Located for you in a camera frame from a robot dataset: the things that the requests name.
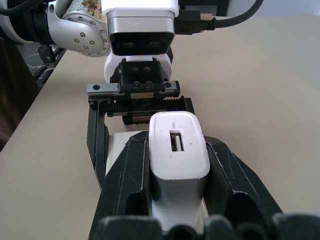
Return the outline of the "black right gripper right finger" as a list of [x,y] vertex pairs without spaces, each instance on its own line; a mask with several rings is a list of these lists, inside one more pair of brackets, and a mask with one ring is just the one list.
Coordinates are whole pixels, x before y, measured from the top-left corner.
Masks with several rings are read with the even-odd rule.
[[282,210],[258,175],[221,140],[205,136],[210,170],[204,193],[209,215],[271,218]]

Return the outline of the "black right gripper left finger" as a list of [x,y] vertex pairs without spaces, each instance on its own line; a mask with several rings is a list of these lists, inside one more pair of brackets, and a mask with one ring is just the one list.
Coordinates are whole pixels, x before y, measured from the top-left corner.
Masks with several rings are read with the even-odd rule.
[[141,131],[129,138],[104,178],[88,239],[94,238],[103,218],[150,214],[148,132]]

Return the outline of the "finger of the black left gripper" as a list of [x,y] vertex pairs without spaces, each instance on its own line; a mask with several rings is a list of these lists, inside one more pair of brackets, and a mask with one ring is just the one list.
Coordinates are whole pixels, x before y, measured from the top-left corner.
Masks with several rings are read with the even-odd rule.
[[86,144],[93,170],[101,189],[106,176],[106,163],[109,145],[109,131],[105,124],[108,104],[101,99],[88,99],[88,123]]
[[195,114],[194,106],[192,103],[192,99],[190,97],[182,96],[180,98],[180,110]]

